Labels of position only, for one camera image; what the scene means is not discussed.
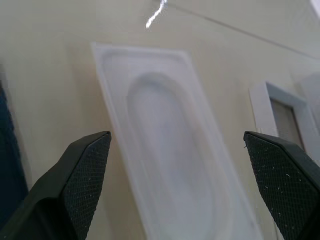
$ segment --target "white wall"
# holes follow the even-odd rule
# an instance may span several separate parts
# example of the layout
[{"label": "white wall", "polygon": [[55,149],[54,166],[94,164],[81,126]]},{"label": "white wall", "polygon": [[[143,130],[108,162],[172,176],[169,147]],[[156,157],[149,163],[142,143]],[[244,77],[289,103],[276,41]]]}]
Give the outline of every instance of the white wall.
[{"label": "white wall", "polygon": [[[244,132],[255,130],[248,88],[267,80],[295,92],[295,82],[320,70],[320,26],[309,10],[300,21],[298,0],[246,0],[241,6],[237,0],[212,2],[174,4],[256,36],[173,5],[146,30],[159,4],[151,0],[2,0],[0,61],[28,185],[57,162],[70,142],[111,129],[90,42],[183,49],[192,57],[265,239],[275,240],[244,149]],[[88,239],[144,239],[115,135],[101,197]]]}]

